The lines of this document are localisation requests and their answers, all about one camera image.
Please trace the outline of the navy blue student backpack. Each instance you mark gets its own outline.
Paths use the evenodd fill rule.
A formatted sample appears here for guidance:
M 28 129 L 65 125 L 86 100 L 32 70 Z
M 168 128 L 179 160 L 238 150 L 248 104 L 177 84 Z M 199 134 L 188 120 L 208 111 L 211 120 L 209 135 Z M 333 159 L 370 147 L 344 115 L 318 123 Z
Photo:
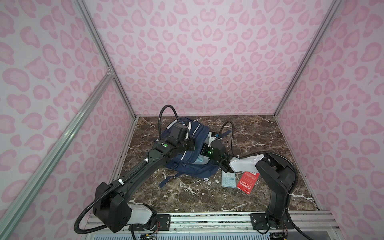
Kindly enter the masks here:
M 174 176 L 167 177 L 162 182 L 159 183 L 159 187 L 163 188 L 169 181 L 172 179 L 178 178 L 182 175 L 188 175 L 194 178 L 209 178 L 214 175 L 219 170 L 219 165 L 214 165 L 208 163 L 206 165 L 193 165 L 195 160 L 198 157 L 201 157 L 201 150 L 203 148 L 203 143 L 206 140 L 208 133 L 211 132 L 208 126 L 198 122 L 197 120 L 192 120 L 190 118 L 180 118 L 182 124 L 186 125 L 190 129 L 190 134 L 195 138 L 196 150 L 195 151 L 186 151 L 178 154 L 176 157 L 172 158 L 165 167 L 176 171 L 177 174 Z M 216 133 L 219 137 L 224 138 L 229 134 L 233 135 L 234 130 L 228 130 L 226 132 L 220 131 Z

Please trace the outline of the light blue pencil pouch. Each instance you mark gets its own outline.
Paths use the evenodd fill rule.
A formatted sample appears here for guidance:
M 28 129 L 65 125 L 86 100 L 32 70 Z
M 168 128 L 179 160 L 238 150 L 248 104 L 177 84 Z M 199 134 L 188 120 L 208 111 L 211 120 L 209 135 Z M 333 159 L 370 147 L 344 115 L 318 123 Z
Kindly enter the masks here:
M 209 158 L 206 158 L 205 156 L 203 157 L 198 157 L 193 165 L 205 165 L 209 162 Z

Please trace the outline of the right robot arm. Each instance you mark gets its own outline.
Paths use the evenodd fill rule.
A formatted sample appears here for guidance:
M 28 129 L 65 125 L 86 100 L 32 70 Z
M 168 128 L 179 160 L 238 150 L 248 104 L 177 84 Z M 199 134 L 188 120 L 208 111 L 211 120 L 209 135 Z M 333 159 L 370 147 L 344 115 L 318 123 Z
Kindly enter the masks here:
M 208 134 L 201 155 L 225 173 L 255 173 L 267 184 L 271 191 L 269 205 L 265 215 L 254 220 L 255 230 L 266 234 L 286 224 L 291 195 L 298 183 L 298 172 L 291 161 L 271 151 L 242 157 L 229 154 L 220 136 L 212 133 Z

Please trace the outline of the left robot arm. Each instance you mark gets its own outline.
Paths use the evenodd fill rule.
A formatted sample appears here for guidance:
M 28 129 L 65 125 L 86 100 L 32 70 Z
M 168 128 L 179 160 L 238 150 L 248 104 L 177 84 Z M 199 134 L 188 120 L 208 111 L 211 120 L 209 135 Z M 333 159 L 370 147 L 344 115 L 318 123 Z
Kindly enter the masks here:
M 151 230 L 156 225 L 157 212 L 146 204 L 129 201 L 143 183 L 159 168 L 179 154 L 195 150 L 193 124 L 174 123 L 169 135 L 156 141 L 145 158 L 110 184 L 101 183 L 95 194 L 93 214 L 102 222 L 94 231 L 109 229 L 119 232 L 126 225 L 142 226 Z

